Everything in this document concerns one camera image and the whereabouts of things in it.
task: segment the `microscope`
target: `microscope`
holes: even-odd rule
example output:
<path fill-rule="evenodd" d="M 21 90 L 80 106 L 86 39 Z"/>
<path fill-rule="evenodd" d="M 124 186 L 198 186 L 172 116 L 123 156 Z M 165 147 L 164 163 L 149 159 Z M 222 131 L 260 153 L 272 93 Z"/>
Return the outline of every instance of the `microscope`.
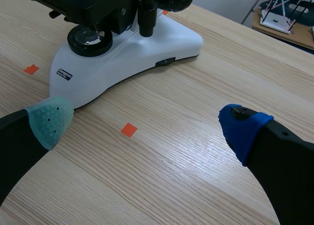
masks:
<path fill-rule="evenodd" d="M 35 0 L 78 24 L 56 53 L 50 97 L 61 96 L 74 109 L 113 85 L 147 69 L 198 56 L 202 37 L 163 15 L 192 0 Z"/>

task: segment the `label on microscope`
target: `label on microscope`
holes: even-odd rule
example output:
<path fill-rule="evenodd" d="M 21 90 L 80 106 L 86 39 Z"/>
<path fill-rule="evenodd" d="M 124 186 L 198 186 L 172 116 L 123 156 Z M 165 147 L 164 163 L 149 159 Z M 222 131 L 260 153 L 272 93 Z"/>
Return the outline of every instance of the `label on microscope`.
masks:
<path fill-rule="evenodd" d="M 68 73 L 67 71 L 65 71 L 65 70 L 63 70 L 63 69 L 59 69 L 59 70 L 57 71 L 57 75 L 63 77 L 64 79 L 66 79 L 66 80 L 68 80 L 68 81 L 73 77 L 72 74 Z"/>

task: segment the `red square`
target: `red square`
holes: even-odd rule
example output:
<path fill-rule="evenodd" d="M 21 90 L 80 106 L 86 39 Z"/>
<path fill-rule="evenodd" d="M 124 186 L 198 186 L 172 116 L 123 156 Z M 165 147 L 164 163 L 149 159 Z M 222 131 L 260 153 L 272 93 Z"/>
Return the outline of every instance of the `red square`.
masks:
<path fill-rule="evenodd" d="M 126 135 L 128 138 L 132 137 L 133 134 L 136 132 L 137 128 L 134 127 L 132 124 L 127 123 L 126 126 L 121 130 L 121 133 Z"/>

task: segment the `white wall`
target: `white wall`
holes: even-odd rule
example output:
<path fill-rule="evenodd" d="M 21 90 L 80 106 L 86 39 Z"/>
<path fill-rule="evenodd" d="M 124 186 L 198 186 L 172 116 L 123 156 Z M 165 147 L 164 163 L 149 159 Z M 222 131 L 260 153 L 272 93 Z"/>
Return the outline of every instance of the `white wall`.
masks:
<path fill-rule="evenodd" d="M 193 3 L 218 15 L 241 23 L 255 1 L 256 0 L 194 0 Z M 250 27 L 251 21 L 252 15 L 248 18 L 245 25 Z"/>

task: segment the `white frame structure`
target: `white frame structure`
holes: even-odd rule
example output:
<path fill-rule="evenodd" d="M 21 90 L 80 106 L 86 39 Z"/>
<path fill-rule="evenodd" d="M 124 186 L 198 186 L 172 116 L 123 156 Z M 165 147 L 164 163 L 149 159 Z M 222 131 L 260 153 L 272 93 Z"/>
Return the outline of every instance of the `white frame structure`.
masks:
<path fill-rule="evenodd" d="M 306 7 L 300 13 L 297 19 L 291 21 L 290 17 L 297 10 L 299 4 L 303 0 L 299 0 L 294 10 L 290 13 L 288 17 L 286 17 L 285 3 L 290 0 L 281 0 L 281 3 L 278 3 L 279 0 L 269 0 L 266 5 L 266 8 L 262 10 L 260 25 L 263 25 L 268 28 L 272 28 L 274 30 L 284 32 L 286 34 L 290 34 L 292 32 L 292 27 L 295 25 L 296 21 L 302 16 L 302 14 L 307 9 Z M 270 12 L 270 10 L 282 6 L 283 15 L 277 15 L 275 13 Z"/>

